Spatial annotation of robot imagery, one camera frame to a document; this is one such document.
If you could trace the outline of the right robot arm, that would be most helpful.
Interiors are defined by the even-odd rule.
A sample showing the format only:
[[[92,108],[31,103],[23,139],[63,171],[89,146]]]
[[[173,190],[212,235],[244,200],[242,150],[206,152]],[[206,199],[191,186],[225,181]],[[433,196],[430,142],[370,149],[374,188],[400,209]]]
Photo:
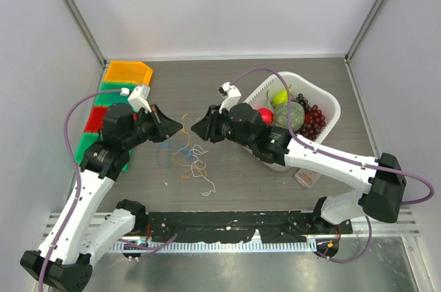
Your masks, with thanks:
[[[230,110],[211,105],[191,130],[211,143],[230,140],[242,145],[264,163],[309,169],[352,187],[345,194],[318,200],[311,216],[318,233],[361,216],[385,223],[398,220],[407,182],[392,154],[357,156],[292,136],[288,129],[266,125],[260,113],[246,103]]]

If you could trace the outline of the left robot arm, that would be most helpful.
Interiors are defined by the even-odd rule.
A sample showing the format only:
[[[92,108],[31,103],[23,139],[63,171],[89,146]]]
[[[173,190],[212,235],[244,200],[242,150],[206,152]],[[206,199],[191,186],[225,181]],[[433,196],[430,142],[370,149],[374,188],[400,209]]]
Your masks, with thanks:
[[[119,103],[107,108],[98,138],[75,165],[76,185],[59,219],[36,251],[25,251],[21,266],[38,282],[60,291],[82,291],[96,263],[126,234],[141,235],[148,214],[141,203],[120,201],[92,233],[88,227],[107,192],[130,161],[130,151],[147,141],[161,143],[182,129],[153,105],[133,109]]]

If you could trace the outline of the red apple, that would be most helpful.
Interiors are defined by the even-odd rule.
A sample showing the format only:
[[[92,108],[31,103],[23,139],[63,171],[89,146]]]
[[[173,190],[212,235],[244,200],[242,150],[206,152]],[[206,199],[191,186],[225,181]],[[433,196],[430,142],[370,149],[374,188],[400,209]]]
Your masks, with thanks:
[[[261,107],[258,109],[262,120],[265,122],[266,125],[272,125],[273,121],[274,121],[274,113],[266,108],[266,107]]]

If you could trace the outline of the white plastic fruit basket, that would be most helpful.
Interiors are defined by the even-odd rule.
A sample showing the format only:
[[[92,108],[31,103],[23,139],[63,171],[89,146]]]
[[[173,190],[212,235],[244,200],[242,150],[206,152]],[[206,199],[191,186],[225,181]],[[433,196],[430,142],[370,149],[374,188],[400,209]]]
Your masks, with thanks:
[[[290,89],[292,96],[302,94],[310,107],[317,105],[325,116],[325,126],[321,129],[315,139],[316,143],[321,144],[334,128],[340,118],[340,104],[337,99],[329,92],[319,88],[313,83],[304,79],[293,72],[280,72],[286,84]],[[287,104],[282,103],[281,94],[285,88],[280,79],[271,74],[266,78],[244,101],[253,109],[267,108],[273,113],[273,123],[277,120],[287,122],[286,118],[281,116],[281,109],[286,110]]]

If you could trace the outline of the upper green storage bin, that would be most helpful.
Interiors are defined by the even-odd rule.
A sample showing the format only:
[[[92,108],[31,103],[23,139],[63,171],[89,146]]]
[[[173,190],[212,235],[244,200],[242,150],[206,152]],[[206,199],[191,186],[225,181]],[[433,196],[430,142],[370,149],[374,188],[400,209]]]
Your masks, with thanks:
[[[121,89],[127,88],[129,91],[135,89],[137,84],[135,83],[114,83],[114,82],[103,82],[100,87],[100,91],[117,90],[117,92],[105,93],[98,95],[94,100],[94,106],[104,106],[108,107],[113,104],[125,103],[128,104],[127,96],[121,95]]]

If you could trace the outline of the green storage bin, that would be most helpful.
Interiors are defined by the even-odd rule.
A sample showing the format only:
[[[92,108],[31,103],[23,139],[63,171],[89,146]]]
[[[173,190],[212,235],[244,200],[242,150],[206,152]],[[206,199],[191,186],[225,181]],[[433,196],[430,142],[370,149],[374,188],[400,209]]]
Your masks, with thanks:
[[[81,167],[81,163],[83,162],[83,159],[85,157],[85,153],[88,150],[90,146],[92,146],[94,143],[103,143],[106,148],[109,149],[120,149],[121,148],[121,142],[115,137],[111,136],[104,136],[100,133],[83,133],[78,147],[75,152],[75,161],[76,163]],[[88,163],[84,166],[84,168],[81,167],[81,170],[89,169],[94,172],[100,172],[101,167],[98,166],[95,163]]]
[[[103,82],[100,87],[100,91],[117,90],[117,92],[105,93],[98,95],[94,100],[94,106],[104,106],[108,107],[113,104],[125,103],[128,104],[127,96],[121,95],[121,89],[127,88],[129,91],[135,89],[137,84],[135,83],[114,83],[114,82]]]

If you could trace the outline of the red storage bin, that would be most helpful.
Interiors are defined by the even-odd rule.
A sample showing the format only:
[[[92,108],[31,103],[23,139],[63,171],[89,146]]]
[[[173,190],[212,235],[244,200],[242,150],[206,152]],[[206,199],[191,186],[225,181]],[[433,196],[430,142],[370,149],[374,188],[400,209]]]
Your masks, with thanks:
[[[94,106],[83,129],[84,133],[98,133],[103,127],[103,119],[107,112],[106,106]]]

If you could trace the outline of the orange storage bin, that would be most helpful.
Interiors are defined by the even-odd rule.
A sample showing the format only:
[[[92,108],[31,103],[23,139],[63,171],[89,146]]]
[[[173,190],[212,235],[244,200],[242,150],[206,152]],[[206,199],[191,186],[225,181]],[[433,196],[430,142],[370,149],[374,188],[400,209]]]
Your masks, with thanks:
[[[149,85],[153,73],[153,69],[142,61],[111,61],[103,81]]]

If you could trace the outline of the lower green storage bin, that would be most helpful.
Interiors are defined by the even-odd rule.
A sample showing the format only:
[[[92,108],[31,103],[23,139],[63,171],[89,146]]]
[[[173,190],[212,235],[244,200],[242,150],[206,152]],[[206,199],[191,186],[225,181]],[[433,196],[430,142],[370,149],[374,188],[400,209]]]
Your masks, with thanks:
[[[92,146],[94,143],[103,143],[106,148],[109,149],[120,149],[121,148],[121,142],[115,137],[111,136],[104,136],[100,133],[83,133],[78,147],[75,152],[75,161],[76,163],[81,167],[81,163],[83,162],[83,159],[85,157],[85,153],[88,150],[90,146]],[[84,168],[81,167],[81,170],[89,169],[94,172],[100,172],[101,167],[98,166],[95,163],[88,163],[84,166]]]

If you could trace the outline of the yellow green pear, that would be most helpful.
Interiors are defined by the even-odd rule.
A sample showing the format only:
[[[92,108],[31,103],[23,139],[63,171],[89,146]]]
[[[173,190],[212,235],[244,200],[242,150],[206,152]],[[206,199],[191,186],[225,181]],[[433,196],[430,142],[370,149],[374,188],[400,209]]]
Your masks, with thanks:
[[[287,103],[291,100],[291,88],[288,87],[288,90],[283,89],[279,92],[277,92],[275,95],[271,98],[271,104],[273,107],[278,107],[279,105],[283,103]]]

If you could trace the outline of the green netted melon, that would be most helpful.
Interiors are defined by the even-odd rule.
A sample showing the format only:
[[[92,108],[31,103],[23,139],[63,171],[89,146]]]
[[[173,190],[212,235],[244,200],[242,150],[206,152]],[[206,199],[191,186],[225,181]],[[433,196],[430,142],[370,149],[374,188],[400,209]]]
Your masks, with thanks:
[[[288,128],[288,120],[290,118],[291,128],[297,132],[305,122],[305,111],[301,104],[291,102],[291,107],[288,107],[288,102],[281,103],[274,109],[273,124],[277,127]]]

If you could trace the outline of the black grape bunch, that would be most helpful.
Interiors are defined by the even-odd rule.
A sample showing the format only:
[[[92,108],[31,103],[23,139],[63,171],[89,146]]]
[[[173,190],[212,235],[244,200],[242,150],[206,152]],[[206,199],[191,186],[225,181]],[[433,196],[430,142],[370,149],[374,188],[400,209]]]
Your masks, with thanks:
[[[298,104],[300,104],[304,111],[307,113],[309,111],[309,104],[308,104],[308,100],[303,96],[303,94],[298,94],[294,101]]]

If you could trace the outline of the red grape bunch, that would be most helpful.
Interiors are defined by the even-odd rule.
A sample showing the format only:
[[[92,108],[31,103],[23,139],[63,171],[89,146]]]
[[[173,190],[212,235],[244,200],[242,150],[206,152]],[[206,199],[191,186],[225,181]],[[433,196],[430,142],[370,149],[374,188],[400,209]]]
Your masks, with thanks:
[[[306,113],[305,121],[298,133],[309,140],[316,140],[326,125],[326,116],[317,105],[313,105]]]

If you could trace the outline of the transparent plastic card packet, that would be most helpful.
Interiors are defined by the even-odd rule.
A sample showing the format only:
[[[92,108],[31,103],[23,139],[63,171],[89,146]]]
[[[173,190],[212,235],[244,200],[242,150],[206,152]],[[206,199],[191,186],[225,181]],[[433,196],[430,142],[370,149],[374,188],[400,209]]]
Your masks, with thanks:
[[[316,182],[320,179],[321,176],[322,176],[322,174],[320,174],[316,171],[301,168],[294,174],[294,179],[301,186],[309,189],[316,184]]]

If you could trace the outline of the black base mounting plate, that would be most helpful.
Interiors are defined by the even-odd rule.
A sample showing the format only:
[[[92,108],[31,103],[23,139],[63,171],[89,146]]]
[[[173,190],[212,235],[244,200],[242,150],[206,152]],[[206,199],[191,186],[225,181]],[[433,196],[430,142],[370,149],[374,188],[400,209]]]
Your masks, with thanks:
[[[165,242],[176,235],[178,243],[248,243],[259,233],[263,243],[303,242],[308,236],[349,235],[351,222],[316,225],[304,211],[179,211],[149,212],[128,236]]]

